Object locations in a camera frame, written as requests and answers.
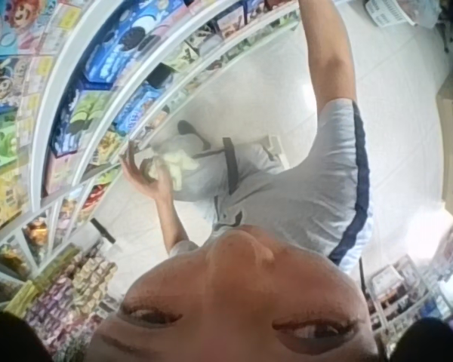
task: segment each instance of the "gray t-shirt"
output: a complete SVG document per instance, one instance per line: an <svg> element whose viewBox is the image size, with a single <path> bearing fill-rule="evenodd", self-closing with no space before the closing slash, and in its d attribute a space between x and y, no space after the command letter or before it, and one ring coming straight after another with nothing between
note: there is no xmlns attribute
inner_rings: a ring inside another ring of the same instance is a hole
<svg viewBox="0 0 453 362"><path fill-rule="evenodd" d="M207 243L228 228L255 225L349 272L371 238L372 224L362 119L352 100L339 99L320 113L316 139L302 163L275 175L253 174L223 198ZM197 247L181 241L170 256Z"/></svg>

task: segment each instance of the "black shoe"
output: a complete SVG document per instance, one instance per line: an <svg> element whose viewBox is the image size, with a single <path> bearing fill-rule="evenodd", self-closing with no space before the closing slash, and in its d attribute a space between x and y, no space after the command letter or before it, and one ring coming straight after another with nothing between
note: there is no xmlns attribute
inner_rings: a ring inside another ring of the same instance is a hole
<svg viewBox="0 0 453 362"><path fill-rule="evenodd" d="M182 136L185 134L194 134L197 136L203 142L203 151L208 151L211 148L209 141L205 140L188 121L179 121L177 128L178 133Z"/></svg>

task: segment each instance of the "hand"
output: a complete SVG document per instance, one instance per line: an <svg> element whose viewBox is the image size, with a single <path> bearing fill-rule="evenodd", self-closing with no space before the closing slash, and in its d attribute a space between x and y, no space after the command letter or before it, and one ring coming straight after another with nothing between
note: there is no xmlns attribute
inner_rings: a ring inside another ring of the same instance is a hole
<svg viewBox="0 0 453 362"><path fill-rule="evenodd" d="M139 169L134 162L134 146L129 142L127 154L121 158L122 171L126 179L140 193L154 201L173 201L173 182L165 164L155 158L146 158L141 162ZM155 162L158 170L158 179L147 176L146 170Z"/></svg>

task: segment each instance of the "plastic bag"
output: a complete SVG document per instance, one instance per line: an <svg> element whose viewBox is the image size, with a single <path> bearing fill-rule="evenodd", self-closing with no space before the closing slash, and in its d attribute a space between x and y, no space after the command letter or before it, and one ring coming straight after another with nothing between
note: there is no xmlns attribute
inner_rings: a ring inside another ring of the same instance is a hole
<svg viewBox="0 0 453 362"><path fill-rule="evenodd" d="M441 14L439 0L397 0L404 12L418 25L434 28Z"/></svg>

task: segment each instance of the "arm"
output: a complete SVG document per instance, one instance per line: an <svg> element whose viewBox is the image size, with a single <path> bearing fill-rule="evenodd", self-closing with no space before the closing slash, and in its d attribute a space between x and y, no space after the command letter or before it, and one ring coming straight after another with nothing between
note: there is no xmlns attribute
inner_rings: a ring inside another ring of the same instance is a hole
<svg viewBox="0 0 453 362"><path fill-rule="evenodd" d="M158 179L148 179L144 176L144 170L150 160L143 160L137 168L134 162L134 150L132 143L129 143L127 158L121 160L122 170L126 179L143 195L153 199L159 215L159 223L163 233L168 254L171 249L180 241L188 240L180 218L174 209L173 203L173 182L169 175L168 168L156 161Z"/></svg>
<svg viewBox="0 0 453 362"><path fill-rule="evenodd" d="M356 100L356 76L347 31L332 0L299 0L317 112L337 98Z"/></svg>

